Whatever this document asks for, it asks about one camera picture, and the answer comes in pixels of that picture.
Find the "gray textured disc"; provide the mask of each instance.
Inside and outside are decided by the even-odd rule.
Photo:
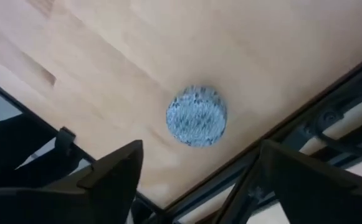
[[[180,93],[166,113],[168,129],[181,142],[194,147],[210,146],[224,134],[226,106],[208,86],[191,86]]]

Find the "black metal frame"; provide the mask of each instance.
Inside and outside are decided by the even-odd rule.
[[[154,215],[144,223],[173,223],[233,185],[238,177],[243,173],[243,170],[250,169],[253,166],[259,153],[258,145],[263,139],[271,139],[281,142],[296,151],[299,150],[309,139],[313,137],[310,124],[312,120],[319,117],[321,129],[330,127],[335,122],[342,119],[345,112],[362,102],[362,94],[354,97],[353,100],[349,100],[348,102],[340,101],[336,105],[330,104],[332,100],[334,101],[335,98],[343,95],[353,95],[353,93],[358,91],[360,88],[362,88],[362,63],[329,86],[326,90],[322,91],[308,103],[303,105],[299,110],[294,112],[294,114],[290,115],[276,127],[271,129],[267,134],[263,135],[260,139],[246,147],[241,153],[236,155],[236,157],[218,168],[218,170],[213,172],[202,182],[198,183],[191,190],[187,191],[184,195],[180,196],[180,198],[168,205],[164,210],[150,202],[142,194],[137,193],[137,199],[146,205],[146,209],[151,210],[154,213]],[[41,122],[42,125],[52,131],[56,131],[52,126],[41,120],[40,117],[27,109],[12,96],[8,95],[1,88],[0,95],[5,97],[23,113],[29,114],[31,117]],[[79,149],[80,153],[85,155],[86,160],[94,161],[92,157],[79,147],[76,145],[74,145],[74,147]],[[323,161],[333,159],[340,166],[343,165],[343,167],[352,166],[353,164],[362,161],[362,157],[345,156],[331,150],[322,150],[312,156]],[[254,212],[259,212],[266,206],[275,202],[276,199],[269,195],[267,198],[258,203],[258,209]],[[206,221],[210,220],[213,216],[214,215],[212,214],[198,223],[208,223]]]

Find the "wood grain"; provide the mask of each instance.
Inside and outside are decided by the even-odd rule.
[[[362,0],[0,0],[0,86],[95,158],[142,139],[165,207],[362,61]],[[217,88],[213,147],[178,143],[172,97]]]

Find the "round ceiling object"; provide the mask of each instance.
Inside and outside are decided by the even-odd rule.
[[[179,141],[194,147],[210,146],[224,134],[226,105],[208,86],[191,86],[180,93],[166,113],[168,129]]]

